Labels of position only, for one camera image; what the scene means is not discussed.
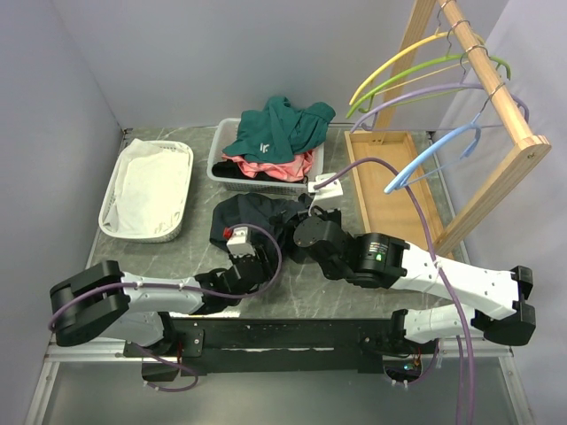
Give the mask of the dark navy shorts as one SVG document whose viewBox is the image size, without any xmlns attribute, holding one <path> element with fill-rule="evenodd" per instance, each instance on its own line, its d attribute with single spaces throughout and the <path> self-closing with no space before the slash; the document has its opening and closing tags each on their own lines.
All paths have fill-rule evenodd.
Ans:
<svg viewBox="0 0 567 425">
<path fill-rule="evenodd" d="M 237 194 L 220 202 L 213 210 L 209 242 L 227 252 L 226 228 L 253 224 L 267 230 L 277 241 L 283 258 L 303 262 L 305 255 L 293 243 L 299 219 L 307 215 L 312 198 L 302 194 L 297 200 L 270 198 L 260 193 Z"/>
</svg>

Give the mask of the blue hanger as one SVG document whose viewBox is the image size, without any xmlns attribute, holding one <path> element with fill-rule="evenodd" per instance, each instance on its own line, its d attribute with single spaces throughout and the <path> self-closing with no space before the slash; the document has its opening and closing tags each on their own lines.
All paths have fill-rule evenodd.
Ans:
<svg viewBox="0 0 567 425">
<path fill-rule="evenodd" d="M 467 124 L 461 125 L 456 128 L 451 128 L 448 133 L 440 137 L 437 141 L 433 142 L 428 148 L 419 153 L 414 159 L 412 159 L 385 187 L 384 193 L 391 194 L 394 191 L 405 189 L 406 187 L 419 182 L 431 174 L 435 174 L 441 171 L 447 166 L 456 164 L 457 162 L 468 158 L 474 150 L 477 148 L 478 143 L 482 136 L 482 131 L 487 128 L 501 128 L 502 124 L 489 124 L 489 125 L 479 125 L 478 119 L 480 114 L 477 114 L 472 121 Z M 427 160 L 433 158 L 437 153 L 444 148 L 447 144 L 451 143 L 457 137 L 464 135 L 465 133 L 473 132 L 473 138 L 470 143 L 464 148 L 461 154 L 456 157 L 453 161 L 438 166 L 430 172 L 426 172 L 424 175 L 412 178 L 416 173 L 417 169 L 421 167 Z"/>
</svg>

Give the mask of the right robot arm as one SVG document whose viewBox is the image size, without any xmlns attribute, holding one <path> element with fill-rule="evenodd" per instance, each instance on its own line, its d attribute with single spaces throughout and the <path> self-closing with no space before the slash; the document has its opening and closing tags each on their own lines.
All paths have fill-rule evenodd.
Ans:
<svg viewBox="0 0 567 425">
<path fill-rule="evenodd" d="M 409 352 L 417 344 L 471 334 L 507 346 L 525 346 L 536 329 L 529 267 L 474 267 L 431 254 L 413 243 L 380 233 L 353 236 L 333 220 L 306 217 L 294 244 L 329 280 L 367 289 L 409 290 L 449 300 L 431 309 L 402 308 L 392 315 L 389 345 Z"/>
</svg>

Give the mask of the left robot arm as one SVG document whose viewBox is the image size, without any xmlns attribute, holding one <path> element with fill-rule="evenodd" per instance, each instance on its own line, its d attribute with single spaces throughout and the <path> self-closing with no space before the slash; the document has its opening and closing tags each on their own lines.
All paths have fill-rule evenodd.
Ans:
<svg viewBox="0 0 567 425">
<path fill-rule="evenodd" d="M 61 347 L 106 337 L 167 355 L 176 344 L 171 313 L 220 313 L 263 291 L 281 269 L 280 255 L 260 246 L 254 254 L 229 259 L 229 268 L 182 279 L 143 277 L 105 260 L 50 289 L 49 329 Z"/>
</svg>

